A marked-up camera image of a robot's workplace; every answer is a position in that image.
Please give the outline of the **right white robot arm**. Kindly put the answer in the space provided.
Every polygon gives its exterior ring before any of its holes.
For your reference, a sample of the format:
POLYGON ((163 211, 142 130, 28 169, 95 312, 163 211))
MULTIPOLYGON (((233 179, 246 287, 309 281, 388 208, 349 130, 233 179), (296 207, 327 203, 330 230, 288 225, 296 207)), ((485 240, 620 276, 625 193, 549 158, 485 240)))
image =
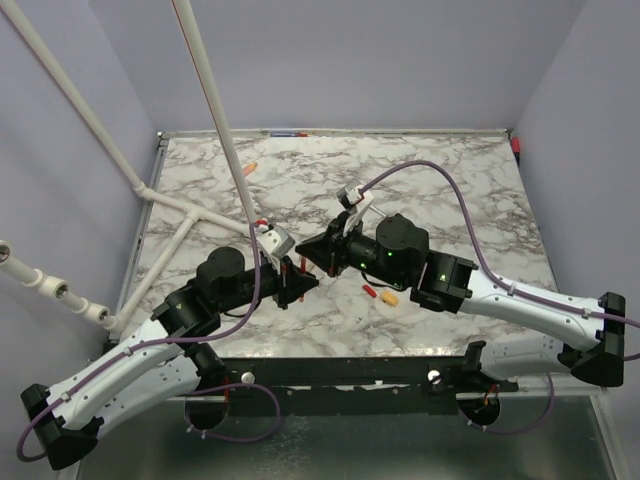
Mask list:
POLYGON ((342 213, 296 251, 330 277, 348 267, 400 291, 434 312, 492 317, 538 332, 538 337, 501 345, 476 343, 459 367, 461 383, 481 391, 494 380, 539 373, 569 373, 600 387, 624 380, 624 326, 611 319, 622 297, 563 295, 491 277, 474 261, 429 246, 429 234, 400 214, 383 219, 374 237, 361 226, 347 230, 342 213))

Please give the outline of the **orange red gel pen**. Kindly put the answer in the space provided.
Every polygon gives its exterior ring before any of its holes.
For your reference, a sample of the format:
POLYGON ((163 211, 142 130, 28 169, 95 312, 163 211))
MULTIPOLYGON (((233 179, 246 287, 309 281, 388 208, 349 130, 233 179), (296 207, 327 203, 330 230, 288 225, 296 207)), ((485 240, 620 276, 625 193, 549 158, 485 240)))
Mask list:
MULTIPOLYGON (((304 256, 300 257, 299 266, 301 267, 301 269, 303 271, 311 273, 310 270, 308 269, 309 265, 308 265, 308 260, 307 260, 306 257, 304 257, 304 256)), ((300 302, 303 302, 305 300, 306 293, 314 287, 313 282, 314 282, 313 280, 304 280, 303 279, 303 289, 301 291, 301 295, 299 296, 299 301, 300 302)))

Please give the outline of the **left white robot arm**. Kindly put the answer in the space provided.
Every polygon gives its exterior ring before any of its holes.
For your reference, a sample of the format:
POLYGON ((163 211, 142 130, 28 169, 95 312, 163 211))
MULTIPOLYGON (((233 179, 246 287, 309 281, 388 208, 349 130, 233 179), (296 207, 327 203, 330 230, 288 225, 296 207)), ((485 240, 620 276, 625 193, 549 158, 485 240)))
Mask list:
POLYGON ((25 389, 30 422, 17 457, 45 459, 60 471, 87 456, 110 428, 166 399, 227 389, 226 368, 210 345, 222 336, 222 314, 254 312, 266 297, 285 309, 319 284, 289 257, 275 265, 262 254, 255 260, 248 269, 239 250, 215 249, 117 346, 60 383, 25 389))

